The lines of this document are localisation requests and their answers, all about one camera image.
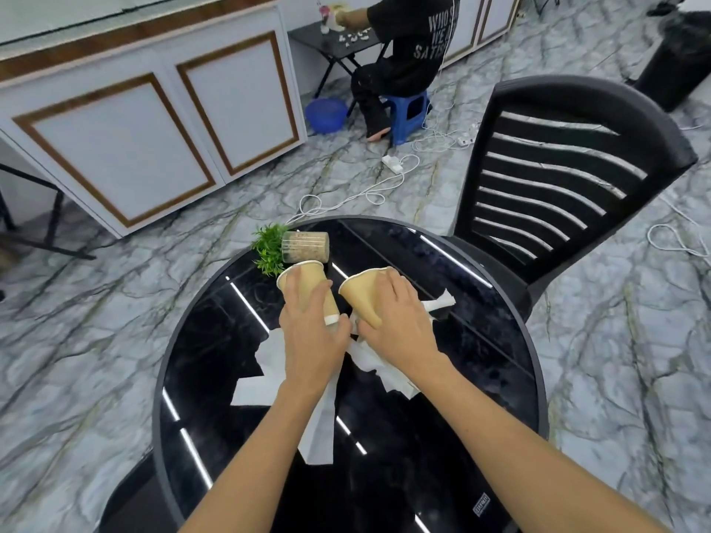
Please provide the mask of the person's right hand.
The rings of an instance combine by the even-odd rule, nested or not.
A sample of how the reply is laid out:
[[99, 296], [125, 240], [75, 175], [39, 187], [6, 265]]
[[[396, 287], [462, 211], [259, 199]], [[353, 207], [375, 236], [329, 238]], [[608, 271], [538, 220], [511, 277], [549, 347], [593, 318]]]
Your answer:
[[423, 390], [424, 381], [434, 374], [444, 361], [444, 355], [437, 347], [429, 315], [419, 297], [416, 319], [397, 317], [398, 276], [401, 275], [394, 268], [387, 268], [385, 274], [376, 278], [377, 310], [382, 319], [379, 329], [384, 338], [381, 343], [370, 345], [378, 350], [381, 358], [387, 359]]

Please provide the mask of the person's left hand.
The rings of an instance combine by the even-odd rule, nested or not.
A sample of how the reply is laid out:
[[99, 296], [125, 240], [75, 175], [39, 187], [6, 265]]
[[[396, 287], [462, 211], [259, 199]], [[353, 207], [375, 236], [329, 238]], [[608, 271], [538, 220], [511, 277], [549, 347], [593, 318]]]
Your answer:
[[340, 314], [338, 323], [326, 326], [322, 309], [310, 296], [307, 306], [298, 300], [298, 274], [288, 277], [284, 289], [280, 327], [284, 331], [286, 382], [300, 393], [320, 397], [340, 369], [351, 340], [351, 323]]

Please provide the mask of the tan paper cup white base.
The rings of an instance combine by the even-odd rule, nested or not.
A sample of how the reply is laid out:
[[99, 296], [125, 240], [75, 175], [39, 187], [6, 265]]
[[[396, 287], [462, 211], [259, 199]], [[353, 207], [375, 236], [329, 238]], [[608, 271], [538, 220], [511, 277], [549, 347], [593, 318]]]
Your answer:
[[[326, 273], [324, 264], [317, 260], [307, 260], [296, 263], [285, 269], [277, 277], [277, 287], [280, 291], [284, 291], [287, 285], [289, 275], [293, 274], [295, 269], [300, 269], [298, 272], [298, 300], [301, 307], [308, 304], [311, 292], [323, 281], [326, 281]], [[326, 326], [338, 323], [340, 318], [340, 310], [336, 304], [332, 290], [328, 290], [324, 298], [324, 322]]]

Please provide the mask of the person's left forearm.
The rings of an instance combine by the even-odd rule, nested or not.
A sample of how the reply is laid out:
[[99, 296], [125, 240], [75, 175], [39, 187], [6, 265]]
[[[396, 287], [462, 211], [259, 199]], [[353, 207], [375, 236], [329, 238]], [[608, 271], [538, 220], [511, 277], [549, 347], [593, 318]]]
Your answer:
[[178, 533], [270, 533], [298, 444], [330, 379], [285, 379], [269, 411]]

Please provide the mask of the person's right forearm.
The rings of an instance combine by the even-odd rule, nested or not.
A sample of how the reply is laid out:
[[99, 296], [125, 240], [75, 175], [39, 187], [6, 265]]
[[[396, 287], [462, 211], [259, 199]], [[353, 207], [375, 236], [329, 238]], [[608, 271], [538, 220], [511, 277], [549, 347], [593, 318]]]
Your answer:
[[522, 533], [671, 533], [469, 382], [436, 352], [404, 374], [466, 447]]

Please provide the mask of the small white tissue strip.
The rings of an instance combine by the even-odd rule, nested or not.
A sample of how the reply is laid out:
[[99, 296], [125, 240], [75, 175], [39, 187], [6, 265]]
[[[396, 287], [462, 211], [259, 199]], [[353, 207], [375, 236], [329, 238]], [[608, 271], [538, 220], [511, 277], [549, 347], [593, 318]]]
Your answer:
[[457, 301], [455, 297], [445, 289], [439, 297], [425, 301], [420, 300], [420, 303], [423, 305], [424, 310], [428, 313], [429, 319], [432, 322], [436, 319], [436, 317], [432, 315], [435, 311], [454, 306], [457, 304]]

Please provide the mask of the torn white tissue paper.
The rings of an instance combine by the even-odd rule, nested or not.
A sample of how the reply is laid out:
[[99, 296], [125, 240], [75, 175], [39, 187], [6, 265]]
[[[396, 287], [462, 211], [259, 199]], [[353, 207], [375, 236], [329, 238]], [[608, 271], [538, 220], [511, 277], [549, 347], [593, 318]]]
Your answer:
[[420, 394], [420, 389], [396, 366], [389, 363], [387, 359], [379, 356], [378, 350], [371, 347], [368, 340], [360, 334], [360, 323], [365, 321], [358, 311], [353, 310], [350, 316], [351, 334], [355, 339], [351, 339], [347, 352], [356, 367], [364, 372], [374, 372], [380, 378], [386, 392], [398, 391], [406, 399], [412, 399]]

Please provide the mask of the clear plastic toothpick jar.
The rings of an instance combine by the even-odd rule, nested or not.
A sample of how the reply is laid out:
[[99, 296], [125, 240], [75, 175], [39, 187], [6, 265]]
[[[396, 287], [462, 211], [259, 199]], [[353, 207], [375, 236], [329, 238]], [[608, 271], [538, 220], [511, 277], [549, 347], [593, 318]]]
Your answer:
[[330, 260], [330, 238], [327, 232], [289, 230], [281, 237], [281, 258], [292, 265], [305, 261], [327, 264]]

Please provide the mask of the small green artificial plant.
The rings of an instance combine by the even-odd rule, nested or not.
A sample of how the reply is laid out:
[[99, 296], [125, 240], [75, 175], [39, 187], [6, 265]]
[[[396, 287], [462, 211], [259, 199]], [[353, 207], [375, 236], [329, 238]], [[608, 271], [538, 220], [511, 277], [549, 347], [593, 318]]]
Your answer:
[[263, 275], [276, 278], [284, 271], [281, 242], [287, 232], [289, 226], [278, 223], [262, 226], [254, 232], [251, 245], [257, 255], [254, 264]]

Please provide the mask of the large crumpled white tissue paper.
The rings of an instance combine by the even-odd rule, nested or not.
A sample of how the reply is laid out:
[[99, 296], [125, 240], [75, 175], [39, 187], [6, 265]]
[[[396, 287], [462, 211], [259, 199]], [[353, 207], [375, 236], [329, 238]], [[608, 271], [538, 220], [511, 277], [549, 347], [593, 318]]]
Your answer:
[[[270, 331], [269, 337], [257, 349], [255, 358], [263, 375], [239, 378], [232, 406], [271, 406], [274, 403], [280, 385], [286, 378], [285, 339], [281, 328]], [[339, 377], [340, 370], [337, 369], [316, 404], [299, 441], [298, 451], [309, 466], [333, 464], [336, 390]]]

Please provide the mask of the round black glass table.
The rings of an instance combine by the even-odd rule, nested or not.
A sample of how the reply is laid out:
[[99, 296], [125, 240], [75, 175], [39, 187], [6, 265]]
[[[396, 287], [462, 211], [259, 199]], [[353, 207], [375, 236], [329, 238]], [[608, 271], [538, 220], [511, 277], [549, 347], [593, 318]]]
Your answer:
[[[393, 267], [424, 300], [448, 290], [435, 313], [439, 349], [515, 418], [547, 437], [538, 356], [505, 283], [454, 239], [364, 216], [303, 223], [328, 232], [333, 292], [347, 276]], [[276, 280], [237, 252], [181, 317], [161, 364], [153, 412], [154, 467], [182, 525], [267, 408], [231, 406], [236, 384], [261, 376], [255, 353], [284, 304]], [[374, 372], [343, 363], [335, 400], [333, 464], [289, 471], [273, 533], [510, 533], [515, 525], [453, 430], [431, 403], [387, 392]]]

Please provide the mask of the blue plastic basin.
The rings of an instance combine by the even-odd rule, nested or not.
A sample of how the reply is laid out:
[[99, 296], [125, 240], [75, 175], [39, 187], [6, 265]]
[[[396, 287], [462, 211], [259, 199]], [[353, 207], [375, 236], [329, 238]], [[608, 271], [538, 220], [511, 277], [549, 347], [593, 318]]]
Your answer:
[[304, 117], [315, 134], [340, 131], [346, 123], [349, 106], [340, 98], [319, 97], [304, 107]]

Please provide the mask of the blue plastic stool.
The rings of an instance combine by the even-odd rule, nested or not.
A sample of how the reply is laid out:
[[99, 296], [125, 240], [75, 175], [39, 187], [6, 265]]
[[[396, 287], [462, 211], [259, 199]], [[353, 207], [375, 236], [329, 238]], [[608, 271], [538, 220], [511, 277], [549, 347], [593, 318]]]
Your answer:
[[413, 132], [424, 127], [431, 109], [428, 91], [412, 97], [381, 96], [381, 103], [389, 110], [390, 145], [397, 147], [407, 142]]

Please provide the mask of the black plastic slatted chair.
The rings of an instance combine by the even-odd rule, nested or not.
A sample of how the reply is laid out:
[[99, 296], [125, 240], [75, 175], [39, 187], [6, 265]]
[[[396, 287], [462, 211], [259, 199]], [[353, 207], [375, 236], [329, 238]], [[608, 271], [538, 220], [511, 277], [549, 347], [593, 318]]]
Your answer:
[[448, 240], [527, 320], [556, 277], [697, 162], [671, 116], [632, 87], [571, 74], [500, 81]]

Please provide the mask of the black folding table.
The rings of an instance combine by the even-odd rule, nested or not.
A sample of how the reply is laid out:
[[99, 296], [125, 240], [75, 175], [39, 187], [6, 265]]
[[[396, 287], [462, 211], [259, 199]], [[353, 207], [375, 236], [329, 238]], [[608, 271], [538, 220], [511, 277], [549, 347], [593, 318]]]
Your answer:
[[290, 40], [313, 50], [327, 62], [326, 70], [317, 88], [311, 92], [313, 99], [322, 95], [334, 67], [340, 67], [349, 77], [352, 77], [354, 71], [361, 67], [361, 63], [356, 59], [357, 53], [378, 46], [380, 51], [376, 60], [380, 61], [385, 57], [388, 47], [392, 44], [391, 41], [381, 42], [370, 28], [356, 34], [335, 31], [322, 34], [319, 23], [298, 27], [290, 30], [287, 34]]

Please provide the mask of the white cabinet with brown trim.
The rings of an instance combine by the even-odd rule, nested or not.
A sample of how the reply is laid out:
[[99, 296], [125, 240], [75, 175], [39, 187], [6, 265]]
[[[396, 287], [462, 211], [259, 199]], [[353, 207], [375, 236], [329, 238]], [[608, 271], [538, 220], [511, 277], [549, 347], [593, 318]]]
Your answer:
[[281, 0], [162, 0], [0, 47], [0, 141], [117, 238], [307, 141]]

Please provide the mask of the narrow white cabinet brown trim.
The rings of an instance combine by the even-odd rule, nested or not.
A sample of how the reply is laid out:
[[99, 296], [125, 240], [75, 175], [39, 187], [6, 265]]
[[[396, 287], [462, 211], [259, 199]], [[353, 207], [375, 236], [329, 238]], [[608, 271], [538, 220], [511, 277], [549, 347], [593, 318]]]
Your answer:
[[458, 19], [442, 66], [462, 60], [506, 34], [521, 0], [459, 0]]

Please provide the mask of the black trash bin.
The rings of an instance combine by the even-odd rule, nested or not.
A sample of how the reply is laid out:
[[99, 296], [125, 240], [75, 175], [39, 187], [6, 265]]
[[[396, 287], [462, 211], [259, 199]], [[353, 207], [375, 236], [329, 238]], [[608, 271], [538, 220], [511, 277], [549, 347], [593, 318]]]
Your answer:
[[711, 10], [674, 10], [658, 30], [661, 43], [630, 83], [671, 112], [711, 75]]

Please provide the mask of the black metal stand frame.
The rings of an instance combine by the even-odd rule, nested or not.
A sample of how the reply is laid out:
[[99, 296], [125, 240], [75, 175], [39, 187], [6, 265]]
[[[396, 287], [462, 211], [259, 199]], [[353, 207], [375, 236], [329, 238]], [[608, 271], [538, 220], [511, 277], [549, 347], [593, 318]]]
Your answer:
[[0, 224], [4, 226], [3, 230], [0, 229], [0, 241], [18, 244], [33, 249], [41, 249], [55, 254], [60, 254], [76, 259], [82, 259], [85, 261], [93, 261], [96, 259], [96, 256], [89, 254], [85, 251], [68, 250], [56, 245], [56, 234], [58, 232], [58, 227], [62, 218], [63, 204], [65, 200], [65, 194], [60, 188], [58, 188], [56, 185], [52, 184], [49, 181], [38, 178], [34, 175], [30, 175], [21, 170], [12, 168], [8, 165], [3, 164], [2, 162], [0, 162], [0, 171], [8, 173], [9, 175], [13, 175], [25, 181], [29, 181], [36, 185], [48, 188], [55, 192], [53, 207], [50, 211], [46, 233], [44, 235], [43, 240], [38, 241], [17, 234], [18, 227], [13, 221], [9, 207], [4, 199], [4, 195], [0, 190]]

